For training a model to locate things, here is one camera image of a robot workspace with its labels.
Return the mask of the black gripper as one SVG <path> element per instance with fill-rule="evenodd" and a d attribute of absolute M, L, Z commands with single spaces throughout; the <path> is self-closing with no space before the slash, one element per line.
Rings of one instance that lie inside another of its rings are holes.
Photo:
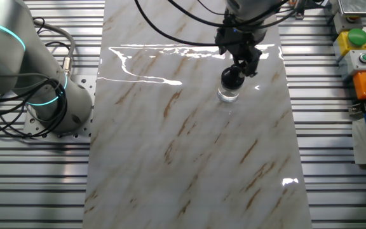
<path fill-rule="evenodd" d="M 267 29 L 238 29 L 234 27 L 219 27 L 215 44 L 219 54 L 229 52 L 234 58 L 230 70 L 239 76 L 254 77 L 257 74 L 262 52 L 256 46 L 263 41 Z"/>

